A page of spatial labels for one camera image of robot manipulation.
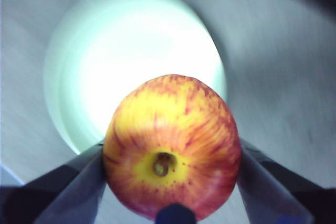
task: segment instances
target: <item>red streaks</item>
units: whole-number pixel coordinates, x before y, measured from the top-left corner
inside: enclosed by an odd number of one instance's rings
[[[115,164],[115,165],[120,165],[120,162],[119,162],[119,161],[117,161],[117,160],[115,160],[115,159],[109,157],[109,156],[106,155],[106,154],[104,154],[104,158],[105,158],[107,161],[109,161],[110,163],[113,163],[113,164]]]
[[[185,144],[185,147],[188,147],[189,145],[191,145],[193,143],[193,138],[191,137],[188,142]]]
[[[185,108],[184,114],[188,115],[190,113],[191,109],[189,107]]]
[[[125,146],[122,144],[122,142],[120,141],[118,135],[117,135],[117,131],[116,131],[116,125],[115,125],[115,121],[113,122],[113,126],[112,126],[112,129],[113,129],[113,136],[114,136],[114,139],[116,141],[116,143],[122,148],[122,149],[125,149]]]
[[[131,135],[130,139],[132,141],[132,143],[139,149],[141,149],[141,146],[138,144],[138,142],[134,139],[134,137]]]

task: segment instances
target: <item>apple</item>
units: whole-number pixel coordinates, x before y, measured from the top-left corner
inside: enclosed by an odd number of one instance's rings
[[[130,210],[150,219],[179,203],[202,220],[230,196],[241,146],[225,102],[201,81],[177,74],[126,96],[103,145],[107,183]]]

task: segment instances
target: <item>circular opening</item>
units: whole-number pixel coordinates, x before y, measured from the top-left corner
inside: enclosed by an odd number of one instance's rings
[[[176,157],[167,152],[159,152],[153,163],[153,171],[156,176],[164,177],[169,172],[175,172]]]
[[[83,0],[52,37],[45,95],[77,154],[104,138],[121,100],[164,74],[198,78],[226,99],[224,67],[199,17],[180,0]]]

